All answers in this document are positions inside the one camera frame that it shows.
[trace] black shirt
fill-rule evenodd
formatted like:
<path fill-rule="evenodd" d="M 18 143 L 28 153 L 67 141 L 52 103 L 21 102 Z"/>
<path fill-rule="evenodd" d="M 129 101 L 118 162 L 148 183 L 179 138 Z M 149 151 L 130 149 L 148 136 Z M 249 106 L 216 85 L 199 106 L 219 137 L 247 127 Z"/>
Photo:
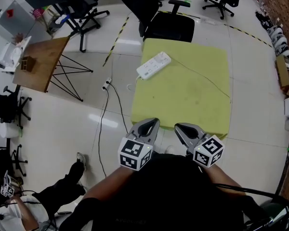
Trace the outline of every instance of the black shirt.
<path fill-rule="evenodd" d="M 59 231 L 92 230 L 242 230 L 236 202 L 216 188 L 198 165 L 183 157 L 158 154 L 111 200 L 82 200 Z"/>

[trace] black pants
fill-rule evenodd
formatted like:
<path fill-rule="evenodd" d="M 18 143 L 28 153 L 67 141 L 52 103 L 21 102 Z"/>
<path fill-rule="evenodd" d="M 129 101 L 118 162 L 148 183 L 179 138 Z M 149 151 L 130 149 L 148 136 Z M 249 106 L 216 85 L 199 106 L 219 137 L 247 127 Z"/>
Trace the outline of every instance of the black pants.
<path fill-rule="evenodd" d="M 54 217 L 61 206 L 67 205 L 85 194 L 83 187 L 77 184 L 83 171 L 83 163 L 76 162 L 72 165 L 68 175 L 63 179 L 40 193 L 32 194 L 45 207 L 49 219 Z"/>

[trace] yellow foam pad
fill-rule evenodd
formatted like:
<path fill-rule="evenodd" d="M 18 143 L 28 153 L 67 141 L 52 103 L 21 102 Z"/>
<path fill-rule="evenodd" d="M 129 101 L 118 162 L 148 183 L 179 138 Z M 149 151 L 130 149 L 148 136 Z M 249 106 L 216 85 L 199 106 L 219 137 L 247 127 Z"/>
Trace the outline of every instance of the yellow foam pad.
<path fill-rule="evenodd" d="M 227 52 L 199 44 L 147 38 L 142 64 L 161 51 L 171 57 L 171 63 L 149 80 L 137 81 L 132 122 L 157 117 L 166 129 L 187 122 L 223 139 L 229 130 L 231 105 L 227 97 Z"/>

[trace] wooden table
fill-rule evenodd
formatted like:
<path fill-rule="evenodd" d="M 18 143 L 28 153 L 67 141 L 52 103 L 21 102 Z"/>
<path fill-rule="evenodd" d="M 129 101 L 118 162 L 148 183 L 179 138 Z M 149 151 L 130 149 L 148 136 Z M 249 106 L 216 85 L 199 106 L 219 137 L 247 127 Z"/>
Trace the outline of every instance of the wooden table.
<path fill-rule="evenodd" d="M 36 60 L 32 72 L 21 70 L 19 65 L 14 73 L 13 83 L 46 92 L 68 40 L 69 37 L 56 38 L 29 45 L 24 56 L 31 56 Z"/>
<path fill-rule="evenodd" d="M 62 55 L 62 52 L 69 40 L 69 37 L 65 38 L 56 38 L 48 41 L 43 41 L 35 44 L 29 45 L 24 53 L 24 56 L 30 56 L 35 59 L 35 64 L 31 72 L 27 72 L 20 69 L 20 65 L 18 65 L 15 73 L 13 83 L 19 86 L 27 87 L 33 90 L 38 90 L 42 92 L 46 92 L 49 86 L 49 82 L 56 85 L 58 88 L 67 92 L 74 98 L 83 102 L 83 99 L 78 95 L 74 86 L 72 85 L 70 79 L 68 78 L 68 74 L 76 74 L 76 73 L 85 73 L 90 72 L 93 73 L 93 70 L 81 65 L 80 63 L 68 58 L 67 56 Z M 60 57 L 63 56 L 72 62 L 80 65 L 82 68 L 71 67 L 61 65 Z M 62 68 L 63 73 L 54 74 L 54 70 L 56 66 Z M 64 68 L 72 68 L 77 69 L 77 71 L 66 72 Z M 72 90 L 65 86 L 56 76 L 57 75 L 65 75 L 69 84 L 72 87 Z M 51 78 L 54 77 L 57 80 L 57 84 L 51 81 Z"/>

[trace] power strip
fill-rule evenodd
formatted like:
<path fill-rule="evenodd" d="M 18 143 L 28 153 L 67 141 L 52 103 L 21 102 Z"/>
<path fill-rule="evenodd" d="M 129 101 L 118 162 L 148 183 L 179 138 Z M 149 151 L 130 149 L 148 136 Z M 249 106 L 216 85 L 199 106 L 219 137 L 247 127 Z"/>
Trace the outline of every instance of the power strip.
<path fill-rule="evenodd" d="M 171 63 L 171 58 L 162 51 L 146 63 L 142 64 L 136 70 L 142 79 L 149 79 L 169 63 Z"/>
<path fill-rule="evenodd" d="M 108 81 L 109 83 L 111 83 L 111 78 L 107 78 L 107 80 L 106 80 L 106 81 Z M 108 86 L 109 86 L 109 84 L 107 84 L 107 83 L 106 83 L 106 81 L 105 81 L 104 85 L 102 86 L 102 90 L 105 90 L 105 89 L 107 89 L 107 88 L 108 88 Z"/>

